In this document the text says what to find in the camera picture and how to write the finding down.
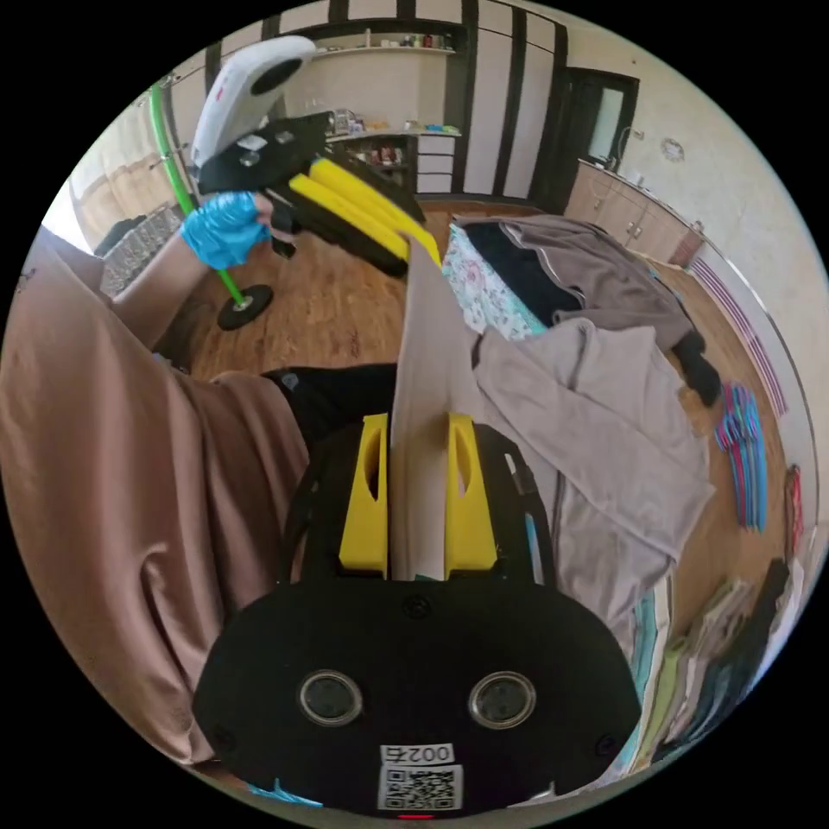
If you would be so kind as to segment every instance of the yellow bracket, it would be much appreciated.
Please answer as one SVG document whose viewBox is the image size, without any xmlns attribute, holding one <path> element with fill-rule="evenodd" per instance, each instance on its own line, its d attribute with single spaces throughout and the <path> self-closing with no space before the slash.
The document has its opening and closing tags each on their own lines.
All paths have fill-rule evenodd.
<svg viewBox="0 0 829 829">
<path fill-rule="evenodd" d="M 426 248 L 440 267 L 440 253 L 434 236 L 394 202 L 339 164 L 326 158 L 319 159 L 311 166 L 309 175 L 296 175 L 289 186 L 403 261 L 408 260 L 408 242 L 401 234 L 408 233 Z"/>
<path fill-rule="evenodd" d="M 446 469 L 445 576 L 489 571 L 497 561 L 495 534 L 472 419 L 449 414 Z"/>
<path fill-rule="evenodd" d="M 384 579 L 389 575 L 388 428 L 387 414 L 370 414 L 363 419 L 348 516 L 339 547 L 339 562 L 345 570 L 381 573 Z"/>
</svg>

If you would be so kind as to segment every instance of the green pole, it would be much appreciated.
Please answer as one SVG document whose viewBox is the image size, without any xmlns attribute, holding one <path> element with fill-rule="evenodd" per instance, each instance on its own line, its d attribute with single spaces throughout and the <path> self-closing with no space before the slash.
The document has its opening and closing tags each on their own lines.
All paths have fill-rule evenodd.
<svg viewBox="0 0 829 829">
<path fill-rule="evenodd" d="M 158 84 L 153 84 L 152 89 L 149 91 L 149 115 L 150 120 L 153 122 L 155 143 L 158 146 L 161 160 L 164 162 L 164 169 L 167 171 L 170 185 L 175 192 L 175 198 L 178 199 L 184 215 L 188 216 L 195 208 L 193 207 L 193 200 L 190 198 L 190 193 L 187 191 L 185 183 L 181 180 L 179 169 L 175 166 L 175 159 L 170 150 L 170 142 L 167 139 L 167 127 L 164 124 L 164 115 L 161 110 L 161 88 Z M 236 287 L 236 283 L 231 279 L 231 275 L 226 270 L 220 270 L 218 275 L 230 292 L 233 301 L 238 306 L 243 306 L 245 304 L 244 297 Z"/>
</svg>

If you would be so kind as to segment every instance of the label sticker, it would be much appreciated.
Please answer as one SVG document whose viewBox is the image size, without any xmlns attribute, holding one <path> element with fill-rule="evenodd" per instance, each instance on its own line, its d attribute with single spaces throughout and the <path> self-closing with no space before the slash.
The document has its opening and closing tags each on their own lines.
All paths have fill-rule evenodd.
<svg viewBox="0 0 829 829">
<path fill-rule="evenodd" d="M 464 800 L 464 767 L 380 767 L 377 808 L 386 812 L 446 812 L 460 809 Z"/>
<path fill-rule="evenodd" d="M 257 152 L 262 149 L 268 142 L 262 136 L 244 136 L 237 141 L 237 145 L 242 149 L 249 149 L 251 152 Z"/>
<path fill-rule="evenodd" d="M 395 766 L 434 766 L 455 762 L 451 743 L 429 745 L 381 745 L 380 762 Z"/>
</svg>

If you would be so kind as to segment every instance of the striped fabric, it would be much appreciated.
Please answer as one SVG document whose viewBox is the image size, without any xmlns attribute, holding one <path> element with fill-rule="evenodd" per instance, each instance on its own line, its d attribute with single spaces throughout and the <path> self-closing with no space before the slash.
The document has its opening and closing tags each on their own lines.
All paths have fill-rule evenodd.
<svg viewBox="0 0 829 829">
<path fill-rule="evenodd" d="M 763 348 L 763 343 L 757 337 L 754 328 L 751 327 L 751 323 L 743 313 L 742 308 L 737 304 L 734 297 L 731 296 L 722 280 L 713 272 L 710 265 L 697 258 L 691 262 L 689 269 L 731 317 L 732 322 L 749 350 L 749 354 L 757 367 L 757 371 L 760 373 L 766 390 L 769 392 L 769 399 L 775 411 L 775 417 L 783 417 L 788 412 L 788 405 L 786 398 L 783 396 L 780 382 L 777 380 L 775 370 L 772 368 L 769 355 Z"/>
</svg>

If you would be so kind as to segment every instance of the person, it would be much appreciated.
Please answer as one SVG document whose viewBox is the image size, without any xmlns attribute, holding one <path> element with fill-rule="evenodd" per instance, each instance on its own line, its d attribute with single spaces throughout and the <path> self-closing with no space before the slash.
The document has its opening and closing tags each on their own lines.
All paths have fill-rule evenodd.
<svg viewBox="0 0 829 829">
<path fill-rule="evenodd" d="M 187 766 L 213 759 L 191 710 L 201 669 L 277 583 L 309 453 L 394 398 L 394 365 L 207 382 L 154 358 L 212 269 L 269 244 L 270 210 L 206 202 L 114 299 L 102 260 L 41 227 L 0 358 L 0 474 L 37 597 L 103 697 Z"/>
</svg>

